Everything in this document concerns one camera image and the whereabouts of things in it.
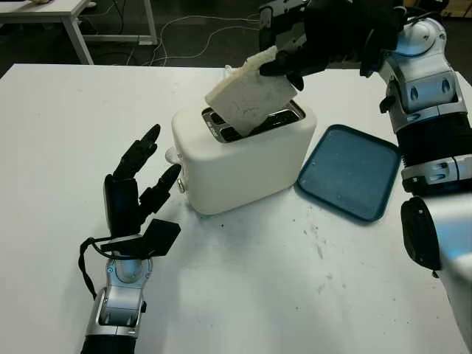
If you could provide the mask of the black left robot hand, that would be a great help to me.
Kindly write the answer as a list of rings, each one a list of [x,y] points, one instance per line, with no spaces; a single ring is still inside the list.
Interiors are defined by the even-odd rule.
[[[126,150],[117,168],[105,177],[105,214],[112,238],[137,235],[147,217],[165,204],[176,182],[181,165],[170,166],[156,185],[139,193],[135,175],[156,152],[161,127],[155,124]]]

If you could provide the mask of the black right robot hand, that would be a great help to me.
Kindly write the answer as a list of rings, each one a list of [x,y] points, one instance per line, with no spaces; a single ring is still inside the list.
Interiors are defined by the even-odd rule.
[[[260,7],[260,50],[275,45],[295,24],[304,32],[278,49],[259,73],[285,76],[298,90],[305,76],[333,63],[357,63],[360,75],[370,77],[380,71],[387,52],[396,50],[405,15],[401,1],[270,1]]]

